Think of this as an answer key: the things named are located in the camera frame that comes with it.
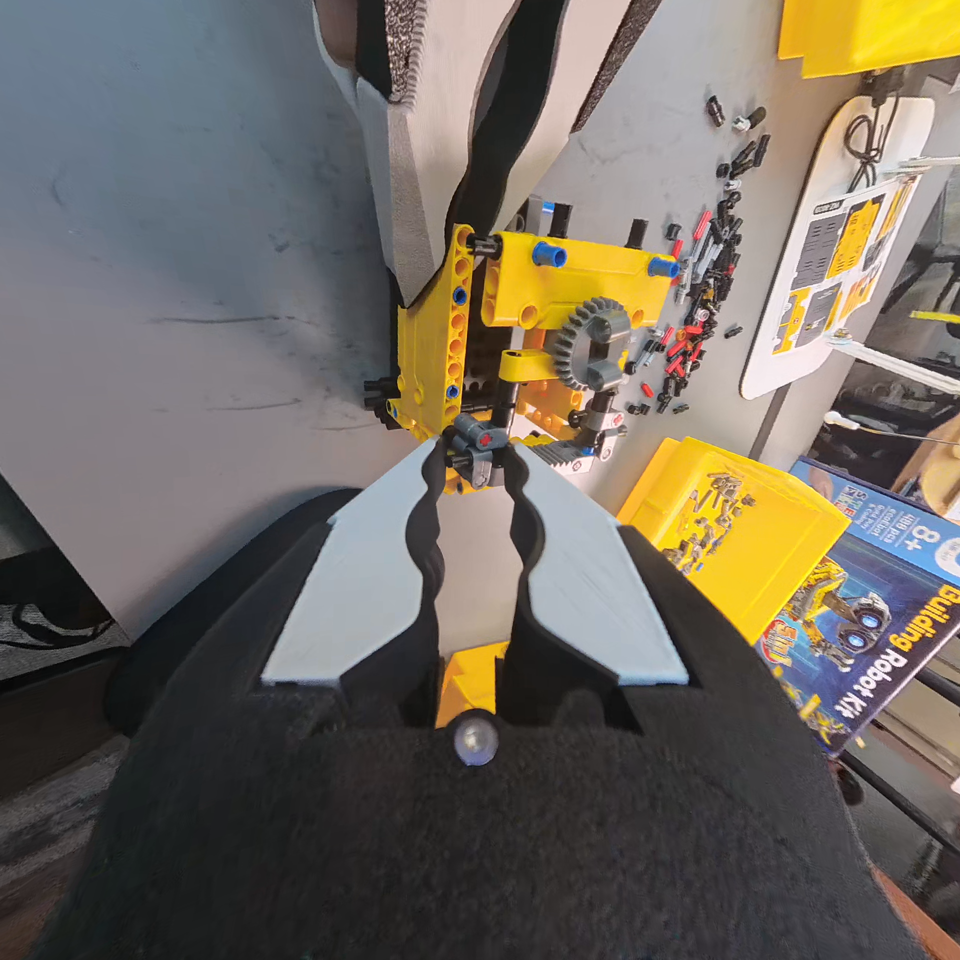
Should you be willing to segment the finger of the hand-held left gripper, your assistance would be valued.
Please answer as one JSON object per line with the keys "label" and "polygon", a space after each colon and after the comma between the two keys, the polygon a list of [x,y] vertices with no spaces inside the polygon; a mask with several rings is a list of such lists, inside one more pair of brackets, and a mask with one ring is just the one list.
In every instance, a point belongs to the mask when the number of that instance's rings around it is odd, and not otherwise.
{"label": "finger of the hand-held left gripper", "polygon": [[402,306],[441,270],[479,90],[518,2],[357,3],[357,108]]}
{"label": "finger of the hand-held left gripper", "polygon": [[470,143],[459,221],[505,227],[558,159],[628,17],[626,1],[524,1]]}

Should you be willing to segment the lego sticker sheet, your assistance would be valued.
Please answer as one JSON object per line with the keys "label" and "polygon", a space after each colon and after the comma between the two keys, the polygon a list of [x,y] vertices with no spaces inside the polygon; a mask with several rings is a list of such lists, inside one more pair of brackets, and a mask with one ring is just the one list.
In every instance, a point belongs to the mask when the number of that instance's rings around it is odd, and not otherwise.
{"label": "lego sticker sheet", "polygon": [[899,174],[812,208],[777,273],[773,356],[829,338],[870,302],[920,178]]}

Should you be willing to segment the yellow lego robot model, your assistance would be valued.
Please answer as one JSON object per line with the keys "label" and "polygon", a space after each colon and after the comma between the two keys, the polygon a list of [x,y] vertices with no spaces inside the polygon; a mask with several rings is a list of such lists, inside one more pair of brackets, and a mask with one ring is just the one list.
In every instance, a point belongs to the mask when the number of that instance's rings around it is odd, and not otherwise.
{"label": "yellow lego robot model", "polygon": [[453,227],[438,274],[392,324],[393,372],[367,381],[366,407],[390,429],[445,448],[444,491],[503,482],[519,438],[562,474],[610,459],[627,432],[617,397],[629,354],[653,331],[680,264],[628,244]]}

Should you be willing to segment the instruction booklet on stand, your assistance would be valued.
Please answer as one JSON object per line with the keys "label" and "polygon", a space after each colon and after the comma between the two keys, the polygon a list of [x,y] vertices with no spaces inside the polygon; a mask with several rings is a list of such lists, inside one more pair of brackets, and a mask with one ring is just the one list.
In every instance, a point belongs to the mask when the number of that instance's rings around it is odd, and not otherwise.
{"label": "instruction booklet on stand", "polygon": [[[860,180],[856,188],[850,190],[849,185],[858,174],[859,161],[845,146],[846,131],[858,116],[872,114],[871,107],[867,96],[843,103],[814,150],[740,378],[739,393],[744,400],[771,402],[754,443],[757,448],[754,457],[785,471],[807,454],[822,426],[823,414],[832,407],[840,384],[854,362],[850,354],[834,348],[837,332],[846,331],[856,342],[866,341],[906,265],[939,188],[951,172],[951,167],[945,164],[920,168],[917,160],[928,155],[944,158],[958,154],[957,104],[950,103],[945,92],[936,92],[934,83],[929,81],[918,95],[900,97],[892,121],[889,114],[893,106],[887,103],[882,108],[878,126],[888,138],[882,159],[877,163],[876,183],[866,186]],[[778,272],[790,256],[792,243],[798,240],[800,226],[810,211],[822,202],[871,189],[906,173],[917,173],[920,179],[870,301],[850,314],[846,323],[828,338],[811,343],[803,350],[773,356],[770,352],[771,301]]]}

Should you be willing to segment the yellow plastic parts bin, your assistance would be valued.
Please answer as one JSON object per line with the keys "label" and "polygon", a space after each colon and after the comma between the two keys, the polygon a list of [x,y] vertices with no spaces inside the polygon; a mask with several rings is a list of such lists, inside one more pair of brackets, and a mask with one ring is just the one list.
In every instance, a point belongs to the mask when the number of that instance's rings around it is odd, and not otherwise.
{"label": "yellow plastic parts bin", "polygon": [[724,472],[746,479],[755,506],[702,572],[686,579],[754,645],[850,521],[799,478],[696,438],[662,442],[616,519],[661,551],[695,483]]}
{"label": "yellow plastic parts bin", "polygon": [[959,54],[957,1],[784,1],[777,57],[802,78],[882,71]]}

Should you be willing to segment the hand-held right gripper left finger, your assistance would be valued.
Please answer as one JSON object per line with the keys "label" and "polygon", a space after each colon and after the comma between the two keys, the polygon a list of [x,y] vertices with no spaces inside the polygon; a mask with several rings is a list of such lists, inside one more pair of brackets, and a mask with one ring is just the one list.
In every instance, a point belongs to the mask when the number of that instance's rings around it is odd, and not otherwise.
{"label": "hand-held right gripper left finger", "polygon": [[435,723],[446,470],[429,438],[330,517],[262,684],[332,690],[350,706],[383,699],[410,725]]}

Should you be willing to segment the blue robot kit box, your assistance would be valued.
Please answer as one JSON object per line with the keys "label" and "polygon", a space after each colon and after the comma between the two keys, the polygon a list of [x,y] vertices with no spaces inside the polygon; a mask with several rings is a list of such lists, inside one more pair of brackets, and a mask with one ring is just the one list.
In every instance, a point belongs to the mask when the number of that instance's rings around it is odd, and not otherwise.
{"label": "blue robot kit box", "polygon": [[754,645],[833,760],[958,636],[958,526],[839,469],[790,473],[848,520]]}

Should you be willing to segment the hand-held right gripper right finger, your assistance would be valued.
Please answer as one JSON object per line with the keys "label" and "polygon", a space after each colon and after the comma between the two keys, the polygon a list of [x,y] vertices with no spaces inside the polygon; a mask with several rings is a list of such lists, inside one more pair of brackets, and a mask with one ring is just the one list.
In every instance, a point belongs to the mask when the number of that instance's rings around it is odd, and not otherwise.
{"label": "hand-held right gripper right finger", "polygon": [[521,571],[498,714],[551,722],[579,691],[604,714],[627,691],[684,690],[689,670],[618,522],[534,447],[512,444],[503,472]]}

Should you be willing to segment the heap of grey lego parts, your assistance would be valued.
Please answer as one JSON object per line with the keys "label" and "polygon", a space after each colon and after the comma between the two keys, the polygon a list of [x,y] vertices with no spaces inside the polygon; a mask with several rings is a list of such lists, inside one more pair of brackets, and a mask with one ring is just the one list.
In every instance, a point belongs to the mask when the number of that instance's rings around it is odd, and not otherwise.
{"label": "heap of grey lego parts", "polygon": [[683,501],[659,547],[661,554],[685,578],[702,572],[743,512],[756,504],[743,476],[728,471],[706,474]]}

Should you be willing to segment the pile of small lego pins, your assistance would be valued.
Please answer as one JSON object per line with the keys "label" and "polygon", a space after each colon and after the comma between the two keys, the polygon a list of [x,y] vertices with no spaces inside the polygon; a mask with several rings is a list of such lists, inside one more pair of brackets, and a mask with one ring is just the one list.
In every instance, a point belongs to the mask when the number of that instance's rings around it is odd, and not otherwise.
{"label": "pile of small lego pins", "polygon": [[637,358],[626,365],[626,373],[632,376],[646,369],[656,356],[664,361],[659,391],[654,392],[647,382],[640,383],[641,400],[626,407],[631,416],[668,410],[681,414],[689,409],[680,399],[702,366],[706,344],[717,332],[718,314],[729,297],[741,257],[742,219],[736,215],[742,199],[741,182],[750,170],[762,166],[769,150],[771,135],[757,132],[765,119],[764,106],[731,119],[730,129],[749,139],[730,160],[718,163],[715,177],[721,195],[714,208],[704,210],[696,222],[687,256],[683,256],[678,230],[671,226],[667,231],[674,240],[673,257],[679,265],[673,283],[675,300],[683,312],[676,325],[651,333]]}

